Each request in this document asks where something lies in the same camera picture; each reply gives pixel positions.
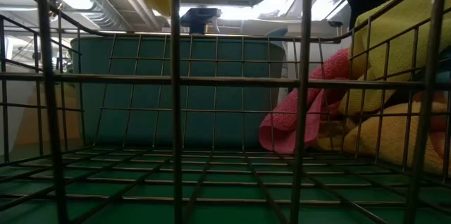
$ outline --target wire basket floor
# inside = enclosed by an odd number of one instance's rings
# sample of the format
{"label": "wire basket floor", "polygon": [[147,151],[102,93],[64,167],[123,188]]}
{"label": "wire basket floor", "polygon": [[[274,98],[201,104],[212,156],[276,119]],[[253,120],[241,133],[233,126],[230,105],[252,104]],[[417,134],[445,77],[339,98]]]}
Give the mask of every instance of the wire basket floor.
{"label": "wire basket floor", "polygon": [[[68,213],[71,220],[95,209],[116,195],[84,223],[173,223],[173,167],[171,150],[94,147],[63,155]],[[259,180],[287,218],[292,190],[291,155],[271,152],[184,151],[183,202],[192,207],[189,223],[277,223],[266,203]],[[304,157],[301,223],[373,223],[348,201],[388,223],[401,223],[408,171],[388,163],[353,158],[339,153],[311,152]],[[35,172],[29,177],[20,174]],[[138,180],[149,174],[144,180]],[[38,159],[0,168],[0,202],[31,195],[53,185],[51,161]],[[451,184],[424,181],[420,198],[451,207]],[[196,188],[195,206],[188,206]],[[2,223],[57,223],[54,192],[36,197],[0,213]],[[451,223],[451,217],[420,205],[418,223]]]}

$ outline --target wire basket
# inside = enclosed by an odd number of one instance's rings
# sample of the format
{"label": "wire basket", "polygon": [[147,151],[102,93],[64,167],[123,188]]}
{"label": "wire basket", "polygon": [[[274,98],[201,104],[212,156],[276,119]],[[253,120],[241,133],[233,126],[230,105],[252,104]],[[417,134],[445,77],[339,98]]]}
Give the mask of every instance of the wire basket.
{"label": "wire basket", "polygon": [[[428,61],[426,76],[423,82],[392,82],[388,78],[395,75],[385,73],[379,81],[340,81],[340,80],[308,80],[310,43],[317,43],[320,47],[330,43],[340,42],[346,37],[352,38],[354,51],[354,36],[356,31],[367,27],[371,31],[371,23],[394,6],[404,0],[394,0],[375,15],[367,23],[358,25],[353,31],[340,37],[317,38],[310,36],[311,0],[303,1],[302,38],[299,37],[250,37],[250,36],[183,36],[180,35],[179,18],[177,13],[172,16],[171,35],[145,35],[136,33],[114,34],[90,30],[77,23],[57,8],[50,7],[58,14],[58,29],[56,32],[49,27],[47,0],[35,0],[39,6],[39,30],[34,30],[0,15],[0,46],[3,106],[3,135],[4,162],[0,164],[0,220],[2,223],[451,223],[451,184],[448,180],[448,162],[443,161],[442,177],[424,175],[426,141],[430,119],[438,114],[432,113],[431,103],[434,90],[449,91],[449,83],[435,83],[433,72],[438,60],[442,17],[449,10],[444,10],[445,0],[434,0],[431,18],[394,37],[388,37],[384,42],[368,48],[361,54],[351,54],[350,63],[354,58],[366,56],[377,46],[390,46],[390,42],[400,35],[414,31],[414,44],[418,41],[418,29],[431,23],[428,39]],[[173,0],[173,12],[178,12],[180,4]],[[65,30],[61,21],[65,20],[76,27],[72,34],[78,42],[73,47],[62,44],[62,34]],[[39,67],[36,56],[35,66],[28,66],[5,57],[5,23],[14,24],[28,31],[35,38],[35,53],[38,54],[38,37],[40,37],[43,67]],[[58,41],[51,39],[57,34]],[[83,35],[95,35],[99,38],[112,40],[111,55],[107,74],[84,73],[82,67],[83,54],[86,47],[80,42]],[[136,56],[132,55],[124,60],[131,61],[134,73],[112,74],[111,61],[117,40],[121,38],[133,39],[137,42]],[[149,59],[150,63],[171,65],[167,75],[161,66],[160,75],[137,75],[140,60],[141,43],[146,38],[159,38],[164,41],[163,56]],[[181,58],[180,40],[193,44],[193,39],[207,39],[216,45],[216,54],[209,58]],[[242,53],[237,59],[220,59],[217,56],[218,44],[231,40],[241,45]],[[296,67],[297,79],[274,78],[271,66],[280,61],[272,61],[271,56],[250,61],[245,57],[247,42],[263,42],[267,45],[266,52],[270,52],[271,42],[301,42],[301,60],[293,61]],[[59,45],[59,70],[53,72],[51,62],[51,42]],[[75,73],[67,74],[63,71],[62,50],[72,53],[75,60]],[[171,51],[171,59],[166,57]],[[194,63],[212,63],[212,76],[193,76],[188,69],[187,75],[181,73],[181,63],[187,63],[188,68]],[[226,77],[218,74],[218,67],[227,63],[236,63],[241,68],[241,75]],[[246,64],[264,65],[262,76],[247,75]],[[33,70],[35,73],[9,73],[6,65],[21,66]],[[412,73],[422,68],[414,66],[406,71]],[[38,86],[36,105],[13,104],[8,102],[7,86],[18,82],[36,82]],[[86,96],[84,86],[95,84],[101,86],[100,101],[94,105],[97,112],[97,124],[87,124],[88,112],[84,102]],[[65,85],[76,87],[77,105],[71,106],[66,102]],[[125,104],[125,120],[119,122],[125,129],[123,140],[108,142],[97,141],[99,128],[106,116],[107,86],[127,85],[126,94],[131,95],[130,102]],[[138,86],[156,86],[159,89],[158,105],[153,108],[138,108],[132,105],[134,89]],[[161,108],[161,88],[171,86],[170,108]],[[190,87],[212,87],[213,108],[190,108],[188,98]],[[240,108],[218,107],[218,89],[233,87],[241,98]],[[260,87],[268,94],[267,110],[249,110],[245,105],[245,89]],[[248,130],[257,130],[258,125],[246,125],[245,116],[249,114],[273,114],[273,91],[279,87],[298,88],[297,109],[297,148],[294,154],[281,154],[276,151],[263,151],[245,144],[249,139]],[[412,168],[404,160],[401,166],[385,162],[376,151],[375,156],[359,154],[359,141],[356,151],[347,153],[343,150],[343,143],[335,151],[304,151],[304,131],[307,117],[306,93],[308,88],[358,89],[363,95],[368,89],[403,89],[412,96],[413,91],[423,91],[423,105],[419,113],[373,115],[379,119],[388,116],[419,116],[419,130],[414,152]],[[409,98],[412,107],[413,99]],[[8,110],[11,108],[29,108],[37,112],[38,126],[36,132],[27,132],[35,138],[38,147],[27,153],[10,155],[10,141],[13,135],[8,130]],[[440,113],[449,121],[450,107],[447,113]],[[159,121],[159,113],[172,114],[172,126],[165,130],[171,142],[155,144],[156,129],[142,133],[140,142],[128,141],[127,131],[130,128],[132,112],[154,113],[154,122]],[[71,132],[68,127],[71,121],[70,113],[77,114],[75,121],[80,124],[78,139],[80,146],[71,144]],[[187,128],[186,120],[189,113],[208,113],[212,119],[208,136],[211,141],[207,145],[185,145]],[[218,132],[218,116],[221,113],[233,113],[233,119],[239,119],[240,130],[230,136],[234,145],[218,147],[215,139],[223,133]],[[359,131],[363,118],[368,117],[363,110],[358,116],[345,114],[345,118],[359,119]],[[94,136],[89,136],[89,127],[95,128]],[[444,159],[449,159],[450,137],[449,127],[446,129]]]}

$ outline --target pink towel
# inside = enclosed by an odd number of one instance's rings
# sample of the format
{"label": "pink towel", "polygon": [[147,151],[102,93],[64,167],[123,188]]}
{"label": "pink towel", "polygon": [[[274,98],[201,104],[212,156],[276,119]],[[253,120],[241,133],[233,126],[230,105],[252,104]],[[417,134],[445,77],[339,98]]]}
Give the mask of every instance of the pink towel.
{"label": "pink towel", "polygon": [[[318,66],[310,73],[309,79],[327,80],[347,80],[349,77],[349,63],[347,59],[347,49],[337,51],[327,61],[324,62],[324,76],[321,66]],[[326,99],[330,117],[338,114],[340,100],[346,89],[308,89],[307,106],[309,113],[326,112]],[[297,89],[293,90],[274,112],[297,112]],[[279,153],[292,153],[296,144],[296,113],[273,113],[273,138],[274,150]],[[319,131],[319,123],[327,116],[319,114],[307,114],[305,147],[309,146],[315,139]],[[263,148],[273,150],[271,138],[271,114],[266,115],[259,128],[259,140]]]}

